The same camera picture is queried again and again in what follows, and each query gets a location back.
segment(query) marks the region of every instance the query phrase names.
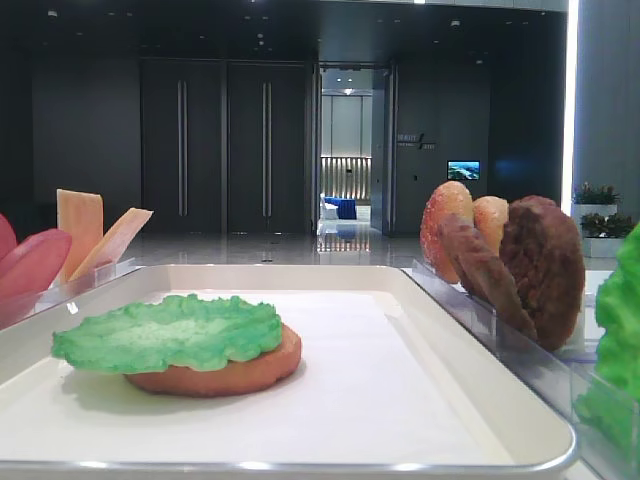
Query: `top bun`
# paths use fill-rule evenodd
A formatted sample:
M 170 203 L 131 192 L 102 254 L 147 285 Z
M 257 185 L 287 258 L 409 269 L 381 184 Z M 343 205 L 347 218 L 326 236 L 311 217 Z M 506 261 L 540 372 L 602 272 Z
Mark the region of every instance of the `top bun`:
M 438 239 L 438 226 L 451 213 L 473 222 L 473 200 L 467 187 L 460 182 L 446 182 L 434 190 L 422 215 L 420 245 L 436 273 L 449 283 L 458 283 L 460 278 Z
M 473 219 L 491 251 L 499 255 L 504 224 L 509 219 L 509 204 L 498 197 L 480 197 L 473 202 Z

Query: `bottom bun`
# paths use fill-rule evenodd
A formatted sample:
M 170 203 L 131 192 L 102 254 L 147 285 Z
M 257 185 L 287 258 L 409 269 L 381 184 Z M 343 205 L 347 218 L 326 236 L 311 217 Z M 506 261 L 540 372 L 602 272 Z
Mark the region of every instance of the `bottom bun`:
M 229 362 L 221 369 L 199 372 L 170 366 L 164 372 L 125 375 L 136 387 L 150 393 L 187 397 L 242 395 L 269 388 L 296 371 L 302 355 L 302 340 L 282 325 L 282 343 L 248 362 Z

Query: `brown patty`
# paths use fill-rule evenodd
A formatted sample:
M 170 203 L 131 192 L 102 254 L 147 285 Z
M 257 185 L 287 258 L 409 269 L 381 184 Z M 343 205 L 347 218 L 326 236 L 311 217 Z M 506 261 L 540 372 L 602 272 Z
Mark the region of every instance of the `brown patty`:
M 448 215 L 438 227 L 438 237 L 462 286 L 493 305 L 500 320 L 535 340 L 535 326 L 522 309 L 513 277 L 473 224 Z
M 585 283 L 576 224 L 547 198 L 530 196 L 509 206 L 500 258 L 513 275 L 522 306 L 548 350 L 573 333 Z
M 300 337 L 282 326 L 282 343 L 248 362 L 230 362 L 222 370 L 199 372 L 171 366 L 164 372 L 125 375 L 133 385 L 150 393 L 188 397 L 242 395 L 269 388 L 296 371 L 302 355 Z

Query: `sesame bun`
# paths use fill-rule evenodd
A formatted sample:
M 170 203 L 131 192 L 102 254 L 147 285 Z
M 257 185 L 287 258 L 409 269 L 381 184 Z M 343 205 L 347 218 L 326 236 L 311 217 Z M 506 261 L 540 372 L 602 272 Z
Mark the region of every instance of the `sesame bun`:
M 458 283 L 458 274 L 438 238 L 440 222 L 451 213 L 473 222 L 473 200 L 467 187 L 460 182 L 446 182 L 434 190 L 422 215 L 420 245 L 436 273 L 449 283 Z
M 164 372 L 136 373 L 125 377 L 150 393 L 189 397 L 242 395 L 265 390 L 291 375 L 300 364 L 301 354 L 300 337 L 283 325 L 282 343 L 275 350 L 248 362 L 229 362 L 225 368 L 209 372 L 171 366 Z
M 473 220 L 491 251 L 500 253 L 504 224 L 509 219 L 509 204 L 498 197 L 480 197 L 473 202 Z

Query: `tray rim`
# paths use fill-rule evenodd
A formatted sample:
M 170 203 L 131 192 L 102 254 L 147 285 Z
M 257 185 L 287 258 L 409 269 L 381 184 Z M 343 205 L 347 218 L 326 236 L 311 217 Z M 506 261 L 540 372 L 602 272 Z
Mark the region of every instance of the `tray rim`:
M 409 280 L 414 286 L 417 286 L 423 294 L 430 297 L 430 299 L 436 303 L 436 305 L 442 309 L 448 316 L 450 316 L 456 324 L 460 325 L 465 332 L 475 342 L 479 343 L 487 352 L 492 355 L 496 362 L 500 363 L 514 378 L 522 383 L 524 388 L 529 389 L 537 395 L 535 390 L 525 383 L 518 375 L 512 372 L 506 367 L 498 358 L 495 358 L 493 352 L 488 349 L 482 342 L 480 342 L 475 335 L 466 328 L 446 307 L 442 302 L 432 295 L 420 282 L 417 281 L 410 273 L 400 267 L 393 267 L 388 265 L 264 265 L 264 264 L 158 264 L 142 266 L 139 265 L 136 268 L 119 275 L 116 278 L 111 278 L 107 282 L 98 285 L 94 288 L 90 288 L 80 292 L 79 294 L 65 299 L 60 304 L 51 306 L 42 312 L 35 313 L 24 320 L 36 320 L 40 313 L 50 311 L 54 308 L 60 308 L 63 304 L 71 303 L 77 300 L 79 297 L 95 293 L 102 287 L 107 285 L 113 285 L 114 283 L 123 281 L 126 278 L 135 275 L 141 275 L 148 270 L 162 270 L 171 269 L 174 267 L 179 268 L 206 268 L 206 267 L 224 267 L 224 268 L 266 268 L 266 269 L 336 269 L 336 268 L 349 268 L 359 270 L 388 270 L 399 272 Z M 568 470 L 574 463 L 580 458 L 578 436 L 574 426 L 557 410 L 540 398 L 541 401 L 551 409 L 555 414 L 559 416 L 565 423 L 570 436 L 570 445 L 567 450 L 556 458 L 532 464 L 519 464 L 519 465 L 429 465 L 422 463 L 397 463 L 397 464 L 379 464 L 379 463 L 361 463 L 361 464 L 344 464 L 344 463 L 277 463 L 277 462 L 118 462 L 118 461 L 31 461 L 31 460 L 0 460 L 0 473 L 7 471 L 18 472 L 41 472 L 41 473 L 90 473 L 90 472 L 109 472 L 109 473 L 126 473 L 126 472 L 138 472 L 138 473 L 194 473 L 194 474 L 206 474 L 206 473 L 227 473 L 227 474 L 250 474 L 250 472 L 264 472 L 264 473 L 278 473 L 278 474 L 404 474 L 404 475 L 495 475 L 495 476 L 522 476 L 532 474 L 549 475 L 553 473 L 562 473 Z

